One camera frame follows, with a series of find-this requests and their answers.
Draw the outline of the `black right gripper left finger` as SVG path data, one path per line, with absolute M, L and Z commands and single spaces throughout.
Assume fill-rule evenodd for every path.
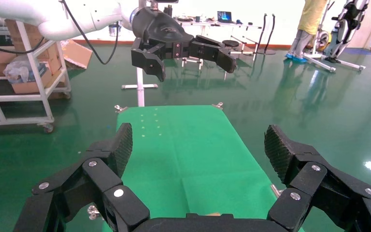
M 150 211 L 122 181 L 132 146 L 132 126 L 123 123 L 114 138 L 92 143 L 77 163 L 39 181 L 14 231 L 63 232 L 90 203 L 114 232 L 134 231 Z

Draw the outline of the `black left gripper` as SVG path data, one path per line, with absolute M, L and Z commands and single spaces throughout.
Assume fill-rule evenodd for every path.
M 131 48 L 132 65 L 156 76 L 160 82 L 166 77 L 163 59 L 200 58 L 215 62 L 228 73 L 233 73 L 237 67 L 236 58 L 223 43 L 186 33 L 176 20 L 159 10 L 138 9 L 131 25 L 136 37 Z

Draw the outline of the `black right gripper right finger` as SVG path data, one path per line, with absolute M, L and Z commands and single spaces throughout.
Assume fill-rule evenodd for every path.
M 371 185 L 333 167 L 313 146 L 289 139 L 276 125 L 264 135 L 265 154 L 285 185 L 268 220 L 297 232 L 315 207 L 345 232 L 371 232 Z

